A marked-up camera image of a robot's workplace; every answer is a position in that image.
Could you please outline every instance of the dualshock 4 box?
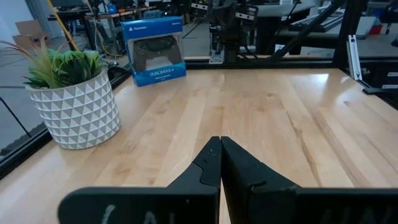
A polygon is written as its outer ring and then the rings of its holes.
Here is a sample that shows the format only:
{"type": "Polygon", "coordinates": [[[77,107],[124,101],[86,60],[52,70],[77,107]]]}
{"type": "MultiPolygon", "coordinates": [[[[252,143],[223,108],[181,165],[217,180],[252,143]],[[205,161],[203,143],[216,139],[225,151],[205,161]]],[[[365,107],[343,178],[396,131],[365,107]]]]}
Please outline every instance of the dualshock 4 box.
{"type": "Polygon", "coordinates": [[[179,17],[123,22],[132,77],[137,86],[187,74],[181,32],[179,17]]]}

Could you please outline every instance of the black controller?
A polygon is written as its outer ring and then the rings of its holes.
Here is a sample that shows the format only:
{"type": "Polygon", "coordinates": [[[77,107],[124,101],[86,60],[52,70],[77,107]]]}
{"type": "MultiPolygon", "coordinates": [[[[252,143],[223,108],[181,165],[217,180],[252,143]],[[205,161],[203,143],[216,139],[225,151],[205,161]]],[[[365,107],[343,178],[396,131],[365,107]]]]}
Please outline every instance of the black controller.
{"type": "Polygon", "coordinates": [[[147,59],[166,56],[174,65],[182,62],[180,48],[171,35],[134,41],[133,59],[136,72],[146,70],[147,59]]]}

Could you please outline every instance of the wood grain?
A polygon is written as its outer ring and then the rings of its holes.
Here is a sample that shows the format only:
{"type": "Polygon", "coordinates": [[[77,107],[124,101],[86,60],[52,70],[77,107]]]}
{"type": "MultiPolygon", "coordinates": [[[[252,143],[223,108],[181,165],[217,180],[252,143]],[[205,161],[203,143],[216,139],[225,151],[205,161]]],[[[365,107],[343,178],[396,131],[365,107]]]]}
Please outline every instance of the wood grain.
{"type": "Polygon", "coordinates": [[[57,223],[59,202],[80,187],[166,186],[221,135],[304,187],[398,187],[398,112],[361,89],[339,70],[128,79],[115,90],[117,135],[81,151],[48,143],[0,181],[0,223],[57,223]]]}

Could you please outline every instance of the yellow pole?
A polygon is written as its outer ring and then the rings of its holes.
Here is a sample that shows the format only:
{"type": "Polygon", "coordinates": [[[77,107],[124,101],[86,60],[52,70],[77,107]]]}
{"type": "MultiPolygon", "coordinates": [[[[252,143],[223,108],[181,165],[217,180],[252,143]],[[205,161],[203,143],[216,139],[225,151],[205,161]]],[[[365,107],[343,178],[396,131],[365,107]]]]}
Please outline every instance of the yellow pole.
{"type": "Polygon", "coordinates": [[[77,47],[75,41],[73,41],[72,36],[70,35],[69,31],[67,30],[67,28],[65,28],[65,26],[63,25],[63,22],[61,21],[60,17],[58,16],[58,13],[56,12],[56,10],[54,9],[52,3],[50,0],[47,0],[52,13],[54,13],[55,18],[58,20],[58,23],[60,24],[62,30],[65,32],[65,34],[68,36],[68,40],[70,40],[70,42],[72,43],[72,46],[75,48],[75,50],[79,50],[79,48],[77,47]]]}

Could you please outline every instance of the green leaves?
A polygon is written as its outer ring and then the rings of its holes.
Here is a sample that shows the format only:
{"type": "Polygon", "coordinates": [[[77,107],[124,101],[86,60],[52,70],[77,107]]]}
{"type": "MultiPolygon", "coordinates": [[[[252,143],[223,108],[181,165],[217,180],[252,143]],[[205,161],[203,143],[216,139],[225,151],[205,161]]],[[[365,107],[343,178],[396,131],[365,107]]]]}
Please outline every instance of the green leaves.
{"type": "Polygon", "coordinates": [[[32,88],[62,88],[76,85],[90,80],[102,71],[100,56],[96,51],[66,51],[63,54],[59,50],[47,48],[44,39],[40,41],[40,47],[32,44],[36,56],[30,54],[15,44],[1,41],[9,45],[9,49],[19,51],[34,63],[29,68],[31,77],[25,84],[32,88]]]}

